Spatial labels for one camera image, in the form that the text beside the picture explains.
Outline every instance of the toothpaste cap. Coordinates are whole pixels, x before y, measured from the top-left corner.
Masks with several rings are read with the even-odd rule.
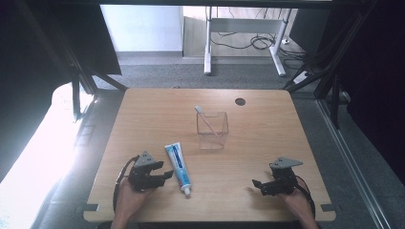
[[[189,189],[189,188],[185,188],[185,189],[184,189],[184,193],[185,193],[186,196],[190,196],[190,194],[191,194],[190,189]]]

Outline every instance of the dark hole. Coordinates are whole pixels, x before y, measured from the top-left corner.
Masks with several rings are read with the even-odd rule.
[[[235,103],[239,106],[244,106],[246,104],[246,101],[243,98],[237,98],[235,99]]]

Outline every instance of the white wall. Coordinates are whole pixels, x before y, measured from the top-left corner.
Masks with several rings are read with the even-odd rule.
[[[116,52],[182,51],[182,7],[102,5]]]

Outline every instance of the clear acrylic cup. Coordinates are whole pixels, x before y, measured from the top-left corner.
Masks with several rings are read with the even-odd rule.
[[[197,114],[197,133],[200,138],[200,149],[216,150],[222,149],[229,133],[227,115],[225,112],[201,113],[205,120],[211,125],[215,135],[203,118]]]

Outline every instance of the wooden table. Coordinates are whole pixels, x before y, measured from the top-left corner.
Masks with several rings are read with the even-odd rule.
[[[235,103],[243,98],[245,105]],[[229,135],[221,150],[200,150],[195,106],[205,112],[227,112]],[[323,212],[330,198],[304,130],[286,91],[129,89],[85,212],[88,221],[112,220],[112,197],[119,171],[133,156],[147,150],[164,161],[154,175],[172,170],[164,150],[180,142],[192,183],[191,198],[180,191],[175,176],[166,180],[139,211],[137,221],[286,221],[292,215],[277,197],[262,196],[252,179],[272,180],[269,163],[279,156],[304,162],[293,167],[308,184],[316,204],[317,220],[334,220]]]

